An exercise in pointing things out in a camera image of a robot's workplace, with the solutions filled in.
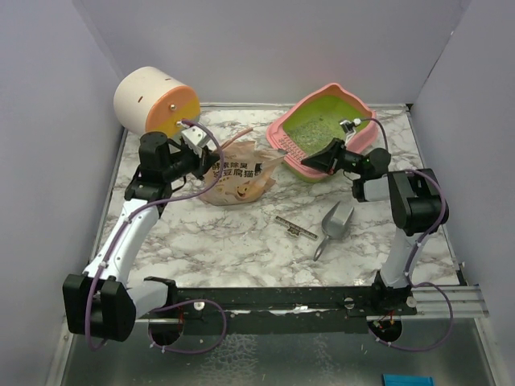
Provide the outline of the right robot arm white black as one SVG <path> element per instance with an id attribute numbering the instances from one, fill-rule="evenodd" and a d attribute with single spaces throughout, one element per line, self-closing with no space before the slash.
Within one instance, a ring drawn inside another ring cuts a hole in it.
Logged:
<path id="1" fill-rule="evenodd" d="M 384 148 L 358 154 L 337 138 L 301 161 L 302 165 L 328 175 L 339 170 L 358 175 L 352 181 L 352 196 L 360 203 L 389 200 L 396 232 L 369 295 L 369 304 L 378 314 L 388 314 L 409 296 L 413 288 L 411 276 L 426 239 L 449 216 L 447 201 L 433 170 L 390 171 L 390 161 L 391 154 Z"/>

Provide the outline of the grey metal scoop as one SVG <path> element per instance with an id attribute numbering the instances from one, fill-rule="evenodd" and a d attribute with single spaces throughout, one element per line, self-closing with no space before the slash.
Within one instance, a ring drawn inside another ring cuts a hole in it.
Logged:
<path id="1" fill-rule="evenodd" d="M 351 222 L 354 212 L 354 206 L 343 201 L 337 202 L 325 215 L 322 220 L 321 228 L 323 231 L 323 239 L 313 256 L 313 261 L 317 261 L 323 254 L 325 248 L 332 240 L 341 240 Z"/>

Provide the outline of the beige cat litter bag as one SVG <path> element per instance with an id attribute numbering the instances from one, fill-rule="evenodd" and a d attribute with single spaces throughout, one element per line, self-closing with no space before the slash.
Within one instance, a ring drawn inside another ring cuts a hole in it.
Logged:
<path id="1" fill-rule="evenodd" d="M 276 183 L 273 174 L 286 151 L 258 150 L 256 142 L 249 139 L 251 132 L 251 129 L 244 129 L 221 145 L 225 162 L 216 162 L 204 176 L 204 181 L 209 185 L 219 172 L 222 176 L 212 189 L 200 196 L 204 203 L 215 206 L 252 203 Z"/>

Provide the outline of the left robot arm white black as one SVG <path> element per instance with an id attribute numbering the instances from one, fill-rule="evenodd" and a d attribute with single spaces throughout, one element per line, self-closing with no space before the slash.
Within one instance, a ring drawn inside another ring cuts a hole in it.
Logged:
<path id="1" fill-rule="evenodd" d="M 154 311 L 175 313 L 173 281 L 147 278 L 128 287 L 130 270 L 150 230 L 173 197 L 173 182 L 188 175 L 203 178 L 217 154 L 208 148 L 212 136 L 202 129 L 183 129 L 175 141 L 162 132 L 145 133 L 138 148 L 139 164 L 126 188 L 121 214 L 104 246 L 80 274 L 63 283 L 68 329 L 76 335 L 125 341 L 138 318 Z"/>

